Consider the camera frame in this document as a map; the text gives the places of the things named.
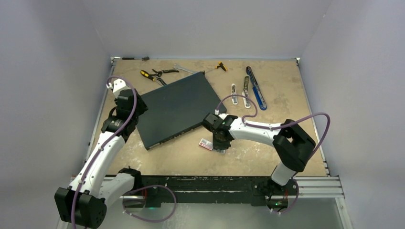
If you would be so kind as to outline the red white staple box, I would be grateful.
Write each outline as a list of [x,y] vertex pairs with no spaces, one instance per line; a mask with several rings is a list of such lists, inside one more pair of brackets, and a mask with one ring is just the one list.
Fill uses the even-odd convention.
[[213,144],[212,144],[212,142],[209,141],[209,140],[207,140],[207,139],[204,139],[204,138],[202,138],[202,139],[200,140],[199,146],[201,146],[201,147],[203,147],[203,148],[205,148],[205,149],[207,149],[207,150],[209,150],[209,151],[212,151],[212,150],[213,150]]

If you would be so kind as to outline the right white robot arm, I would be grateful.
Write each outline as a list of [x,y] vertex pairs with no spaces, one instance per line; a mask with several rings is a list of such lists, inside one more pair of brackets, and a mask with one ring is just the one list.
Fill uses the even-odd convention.
[[245,121],[236,115],[209,113],[202,126],[213,134],[213,148],[227,150],[233,140],[249,140],[273,147],[280,163],[268,181],[268,188],[280,194],[288,181],[305,169],[313,155],[315,141],[291,119],[281,124]]

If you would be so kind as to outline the white stapler part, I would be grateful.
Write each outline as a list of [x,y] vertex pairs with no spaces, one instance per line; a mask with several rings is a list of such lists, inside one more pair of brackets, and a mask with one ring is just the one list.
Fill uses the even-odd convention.
[[234,105],[238,104],[237,96],[236,96],[236,85],[233,83],[231,84],[231,99]]

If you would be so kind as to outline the blue stapler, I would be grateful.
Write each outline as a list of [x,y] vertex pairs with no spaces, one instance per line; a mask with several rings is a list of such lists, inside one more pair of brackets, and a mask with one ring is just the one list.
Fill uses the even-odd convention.
[[256,97],[256,100],[258,102],[258,105],[261,110],[266,110],[267,109],[267,104],[265,102],[265,99],[261,93],[261,90],[259,88],[258,82],[255,78],[255,75],[253,73],[253,70],[250,66],[246,67],[246,73],[249,75],[251,83],[252,83],[252,89],[254,92],[254,95]]

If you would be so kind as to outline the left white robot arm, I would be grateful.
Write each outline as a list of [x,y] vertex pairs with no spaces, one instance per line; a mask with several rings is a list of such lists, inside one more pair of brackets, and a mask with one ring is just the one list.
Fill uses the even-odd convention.
[[60,219],[72,226],[99,228],[108,208],[125,193],[142,190],[140,171],[123,168],[103,185],[108,168],[135,130],[139,116],[147,106],[136,90],[114,91],[116,106],[102,126],[99,140],[83,168],[67,188],[57,189],[54,200]]

